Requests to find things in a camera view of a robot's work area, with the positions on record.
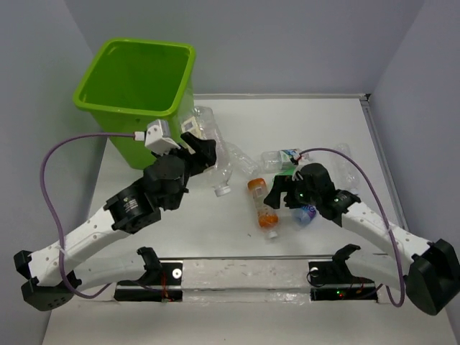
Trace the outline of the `clear crushed bottle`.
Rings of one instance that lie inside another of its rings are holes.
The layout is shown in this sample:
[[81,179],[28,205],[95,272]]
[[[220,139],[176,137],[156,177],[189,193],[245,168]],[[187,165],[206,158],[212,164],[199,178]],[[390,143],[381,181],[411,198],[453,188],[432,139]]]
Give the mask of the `clear crushed bottle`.
[[226,142],[226,146],[232,165],[238,168],[248,178],[256,178],[260,174],[259,165],[249,155],[230,142]]

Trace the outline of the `tall orange capped bottle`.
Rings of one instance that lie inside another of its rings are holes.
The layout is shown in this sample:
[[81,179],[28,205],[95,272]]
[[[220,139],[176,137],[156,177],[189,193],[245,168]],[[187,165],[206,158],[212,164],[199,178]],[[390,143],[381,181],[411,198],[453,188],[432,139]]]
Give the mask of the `tall orange capped bottle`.
[[268,195],[267,184],[263,178],[255,178],[247,183],[257,212],[257,223],[267,239],[276,239],[278,234],[275,227],[278,225],[278,216],[274,209],[265,204]]

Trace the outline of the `clear bottle blue cap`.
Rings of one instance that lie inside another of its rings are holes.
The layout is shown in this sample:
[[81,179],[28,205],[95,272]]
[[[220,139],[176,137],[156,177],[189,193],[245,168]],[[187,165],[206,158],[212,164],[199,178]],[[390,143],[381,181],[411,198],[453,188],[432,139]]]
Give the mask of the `clear bottle blue cap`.
[[332,154],[332,165],[336,176],[336,186],[339,189],[347,190],[353,194],[359,193],[359,172],[341,155]]

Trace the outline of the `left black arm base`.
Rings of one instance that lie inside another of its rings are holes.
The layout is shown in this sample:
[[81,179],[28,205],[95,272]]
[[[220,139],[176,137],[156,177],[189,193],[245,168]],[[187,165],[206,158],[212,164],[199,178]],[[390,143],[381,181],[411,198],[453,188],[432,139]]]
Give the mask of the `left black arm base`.
[[136,280],[116,284],[114,300],[119,302],[181,302],[183,261],[163,260],[153,248],[141,247],[137,254],[144,260],[145,273]]

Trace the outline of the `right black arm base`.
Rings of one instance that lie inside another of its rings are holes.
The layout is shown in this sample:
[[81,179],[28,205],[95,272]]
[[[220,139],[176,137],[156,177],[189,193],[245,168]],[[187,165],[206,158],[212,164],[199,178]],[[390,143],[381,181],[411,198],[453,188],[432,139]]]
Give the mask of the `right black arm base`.
[[375,283],[364,277],[353,276],[346,266],[351,254],[359,250],[359,246],[347,244],[326,261],[308,263],[306,280],[311,287],[311,301],[378,301]]

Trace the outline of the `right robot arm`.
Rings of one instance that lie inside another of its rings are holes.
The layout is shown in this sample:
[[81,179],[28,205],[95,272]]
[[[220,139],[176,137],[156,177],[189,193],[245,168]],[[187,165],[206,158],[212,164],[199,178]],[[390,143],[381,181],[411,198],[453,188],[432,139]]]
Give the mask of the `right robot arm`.
[[429,241],[385,221],[361,199],[332,182],[319,163],[301,165],[293,175],[277,175],[264,204],[273,209],[315,206],[320,215],[366,239],[385,253],[365,254],[347,245],[333,256],[332,276],[346,282],[365,277],[402,291],[420,311],[437,315],[459,294],[459,259],[443,239]]

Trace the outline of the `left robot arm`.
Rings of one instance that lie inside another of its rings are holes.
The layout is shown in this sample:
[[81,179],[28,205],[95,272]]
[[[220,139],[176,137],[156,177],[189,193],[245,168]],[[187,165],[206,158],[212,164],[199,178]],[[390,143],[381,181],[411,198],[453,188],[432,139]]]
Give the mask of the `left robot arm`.
[[88,298],[87,289],[99,286],[105,290],[120,280],[140,285],[154,282],[162,266],[149,247],[126,259],[94,259],[94,255],[160,221],[162,211],[178,209],[189,191],[189,179],[216,163],[216,141],[199,139],[190,132],[180,136],[185,146],[165,135],[154,136],[152,130],[122,136],[145,143],[156,159],[142,177],[110,197],[68,234],[56,219],[59,239],[54,244],[14,255],[15,269],[26,280],[22,297],[39,311],[56,309],[74,296]]

